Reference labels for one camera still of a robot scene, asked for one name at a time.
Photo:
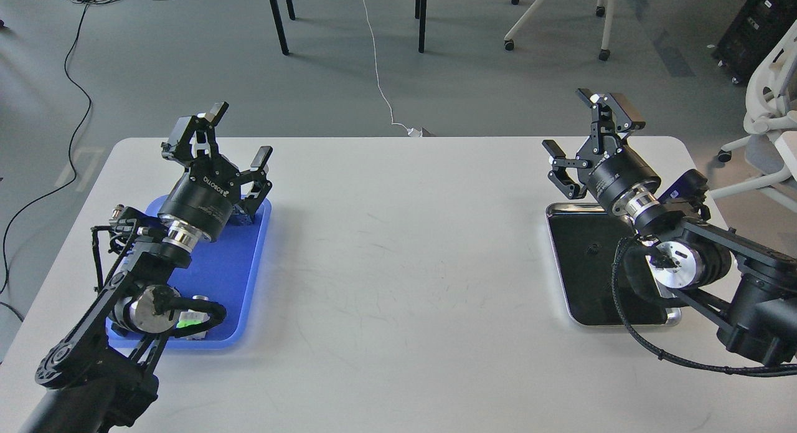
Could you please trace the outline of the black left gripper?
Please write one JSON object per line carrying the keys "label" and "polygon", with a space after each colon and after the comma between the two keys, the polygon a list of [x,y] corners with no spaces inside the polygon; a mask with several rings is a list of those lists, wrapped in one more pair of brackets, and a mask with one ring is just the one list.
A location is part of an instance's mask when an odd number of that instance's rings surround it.
{"label": "black left gripper", "polygon": [[[267,161],[271,146],[261,146],[248,171],[239,172],[225,155],[220,155],[215,127],[230,104],[214,104],[208,112],[179,118],[167,141],[161,143],[162,158],[189,166],[158,211],[162,222],[179,220],[202,232],[208,242],[216,242],[227,225],[234,205],[256,214],[271,191]],[[206,145],[194,155],[192,140]],[[242,197],[241,186],[252,187]]]}

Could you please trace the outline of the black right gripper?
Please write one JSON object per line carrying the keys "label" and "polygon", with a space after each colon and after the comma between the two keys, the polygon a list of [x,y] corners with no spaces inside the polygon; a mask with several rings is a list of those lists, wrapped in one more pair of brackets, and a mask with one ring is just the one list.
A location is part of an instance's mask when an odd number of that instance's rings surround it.
{"label": "black right gripper", "polygon": [[[543,140],[552,169],[547,177],[569,200],[589,192],[615,216],[638,217],[654,203],[661,178],[627,145],[626,137],[646,126],[646,120],[620,93],[597,94],[578,88],[577,94],[592,110],[587,141],[576,159],[569,159],[554,140]],[[577,184],[567,168],[578,169]]]}

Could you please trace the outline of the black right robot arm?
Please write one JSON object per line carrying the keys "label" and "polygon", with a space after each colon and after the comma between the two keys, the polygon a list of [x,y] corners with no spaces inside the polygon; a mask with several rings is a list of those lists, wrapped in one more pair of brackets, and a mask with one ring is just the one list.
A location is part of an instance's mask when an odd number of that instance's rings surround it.
{"label": "black right robot arm", "polygon": [[[794,376],[796,348],[795,258],[710,223],[708,180],[683,172],[661,196],[661,178],[629,145],[645,120],[623,94],[580,88],[590,109],[590,134],[574,158],[553,140],[547,177],[569,200],[592,195],[610,216],[634,229],[620,240],[610,291],[621,323],[660,360],[712,373],[757,378]],[[694,308],[717,325],[729,353],[755,367],[701,364],[658,348],[626,318],[618,296],[620,267],[637,294],[661,308]]]}

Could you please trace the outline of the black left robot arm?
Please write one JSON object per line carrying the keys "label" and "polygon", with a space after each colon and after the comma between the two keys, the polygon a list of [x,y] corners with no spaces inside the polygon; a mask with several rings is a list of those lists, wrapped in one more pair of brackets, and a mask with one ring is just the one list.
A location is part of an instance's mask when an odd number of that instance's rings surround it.
{"label": "black left robot arm", "polygon": [[156,216],[116,206],[107,231],[117,258],[108,276],[100,263],[97,297],[82,319],[49,350],[37,367],[46,389],[23,432],[108,432],[131,427],[157,400],[154,373],[171,338],[216,327],[227,317],[217,302],[183,297],[168,283],[186,269],[200,242],[216,242],[231,216],[254,220],[270,192],[262,146],[240,171],[217,146],[215,129],[229,105],[216,103],[180,118],[162,144],[163,158],[183,175]]}

